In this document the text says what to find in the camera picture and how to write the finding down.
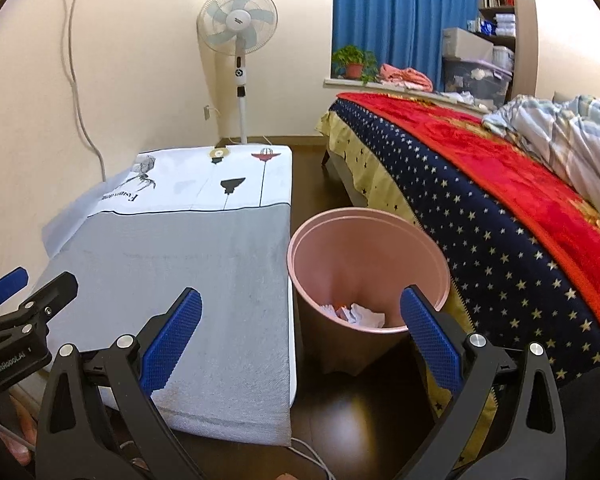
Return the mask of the white paper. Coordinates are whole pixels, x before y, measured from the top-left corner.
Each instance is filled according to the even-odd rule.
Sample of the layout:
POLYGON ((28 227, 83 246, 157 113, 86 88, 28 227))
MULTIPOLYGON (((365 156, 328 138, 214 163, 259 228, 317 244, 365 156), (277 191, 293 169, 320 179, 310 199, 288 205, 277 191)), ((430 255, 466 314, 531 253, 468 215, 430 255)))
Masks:
POLYGON ((334 307, 332 304, 323 304, 320 310, 338 320, 346 322, 353 326, 361 328, 383 328, 386 317, 383 313, 377 313, 359 304, 349 304, 346 306, 334 307))

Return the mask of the pink plastic trash bin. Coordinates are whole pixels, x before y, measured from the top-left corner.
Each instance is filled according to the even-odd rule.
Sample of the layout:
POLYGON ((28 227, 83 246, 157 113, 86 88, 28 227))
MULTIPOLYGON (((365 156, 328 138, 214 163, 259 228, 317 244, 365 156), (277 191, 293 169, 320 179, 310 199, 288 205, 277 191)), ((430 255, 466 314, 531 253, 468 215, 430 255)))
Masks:
POLYGON ((441 310, 451 291, 442 251, 422 229, 370 208, 317 214, 294 232, 287 268, 300 300, 304 348, 324 373, 362 373, 405 339, 400 313, 403 289, 417 286, 441 310), (383 328, 361 328, 332 318, 320 307, 359 304, 383 313, 383 328))

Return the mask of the bed with starry blanket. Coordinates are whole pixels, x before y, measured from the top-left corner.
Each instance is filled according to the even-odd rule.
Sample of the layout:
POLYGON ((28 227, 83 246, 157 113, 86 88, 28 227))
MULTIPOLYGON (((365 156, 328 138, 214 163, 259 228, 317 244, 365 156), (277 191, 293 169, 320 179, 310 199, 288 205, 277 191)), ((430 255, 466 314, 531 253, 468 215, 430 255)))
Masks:
POLYGON ((600 461, 600 214, 477 118, 343 93, 317 129, 370 208, 422 228, 448 263, 445 311, 498 346, 547 352, 574 470, 600 461))

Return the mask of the striped blue white duvet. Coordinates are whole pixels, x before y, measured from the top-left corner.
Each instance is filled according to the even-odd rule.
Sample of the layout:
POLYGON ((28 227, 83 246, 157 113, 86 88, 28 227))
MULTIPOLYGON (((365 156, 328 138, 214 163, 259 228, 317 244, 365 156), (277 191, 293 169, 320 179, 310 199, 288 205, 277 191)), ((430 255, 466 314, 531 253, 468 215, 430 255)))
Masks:
POLYGON ((517 96, 482 118, 483 128, 553 171, 600 214, 600 99, 517 96))

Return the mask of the dark plastic storage bin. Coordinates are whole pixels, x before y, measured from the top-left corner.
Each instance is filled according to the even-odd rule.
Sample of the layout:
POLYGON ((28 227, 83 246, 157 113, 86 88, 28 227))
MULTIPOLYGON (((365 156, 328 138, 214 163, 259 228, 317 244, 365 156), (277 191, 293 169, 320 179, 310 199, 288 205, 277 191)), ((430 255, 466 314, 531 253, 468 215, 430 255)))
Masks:
POLYGON ((486 61, 444 58, 443 83, 446 92, 470 93, 476 102, 498 108, 505 104, 513 73, 486 61))

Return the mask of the white standing fan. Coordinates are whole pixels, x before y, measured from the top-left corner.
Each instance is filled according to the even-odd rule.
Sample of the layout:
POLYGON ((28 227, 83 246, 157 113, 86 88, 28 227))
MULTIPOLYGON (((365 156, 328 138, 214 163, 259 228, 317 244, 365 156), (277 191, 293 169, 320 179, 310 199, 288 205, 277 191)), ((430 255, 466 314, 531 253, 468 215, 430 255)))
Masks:
POLYGON ((248 142, 247 55, 274 36, 278 12, 273 0, 207 0, 197 18, 197 34, 215 53, 233 59, 239 139, 248 142))

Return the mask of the pink folded clothes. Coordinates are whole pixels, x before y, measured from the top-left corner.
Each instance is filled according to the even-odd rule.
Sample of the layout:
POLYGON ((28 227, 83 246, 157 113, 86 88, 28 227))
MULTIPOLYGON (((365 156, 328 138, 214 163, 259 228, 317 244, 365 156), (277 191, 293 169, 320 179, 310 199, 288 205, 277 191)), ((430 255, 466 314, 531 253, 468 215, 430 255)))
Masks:
POLYGON ((397 84, 405 88, 417 89, 419 91, 431 92, 434 85, 428 76, 415 70, 413 67, 397 68, 390 64, 382 64, 379 70, 379 78, 388 84, 397 84))

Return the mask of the white cardboard box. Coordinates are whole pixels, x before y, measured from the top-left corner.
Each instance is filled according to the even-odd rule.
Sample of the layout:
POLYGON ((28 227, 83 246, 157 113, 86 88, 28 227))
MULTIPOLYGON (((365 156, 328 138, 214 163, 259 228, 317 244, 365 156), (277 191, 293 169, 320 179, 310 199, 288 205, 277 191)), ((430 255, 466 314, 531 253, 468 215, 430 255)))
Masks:
POLYGON ((442 32, 442 56, 465 61, 493 62, 493 44, 458 27, 442 32))

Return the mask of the potted green plant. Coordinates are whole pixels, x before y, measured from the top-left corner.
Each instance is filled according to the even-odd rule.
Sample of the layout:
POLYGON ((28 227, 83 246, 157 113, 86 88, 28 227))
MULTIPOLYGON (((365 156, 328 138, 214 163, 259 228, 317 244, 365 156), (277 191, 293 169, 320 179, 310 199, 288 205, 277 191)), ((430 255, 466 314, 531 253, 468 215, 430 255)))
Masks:
POLYGON ((332 54, 332 76, 368 84, 377 79, 378 65, 373 51, 348 44, 332 54))

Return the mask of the wooden bookshelf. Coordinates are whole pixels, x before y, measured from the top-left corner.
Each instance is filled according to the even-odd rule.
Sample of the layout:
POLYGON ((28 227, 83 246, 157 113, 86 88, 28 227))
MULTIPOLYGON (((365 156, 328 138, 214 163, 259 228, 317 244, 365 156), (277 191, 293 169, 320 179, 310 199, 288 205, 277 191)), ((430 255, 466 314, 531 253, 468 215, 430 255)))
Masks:
POLYGON ((534 96, 539 55, 535 0, 478 0, 478 20, 479 36, 513 52, 508 95, 534 96))

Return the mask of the blue curtain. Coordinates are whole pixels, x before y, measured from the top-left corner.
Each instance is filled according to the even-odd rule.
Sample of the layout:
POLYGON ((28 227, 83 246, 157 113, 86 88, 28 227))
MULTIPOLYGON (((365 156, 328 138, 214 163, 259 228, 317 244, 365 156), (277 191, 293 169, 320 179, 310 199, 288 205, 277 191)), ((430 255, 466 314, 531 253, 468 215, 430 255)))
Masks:
POLYGON ((332 0, 332 50, 355 46, 378 65, 414 68, 443 86, 443 31, 465 28, 478 0, 332 0))

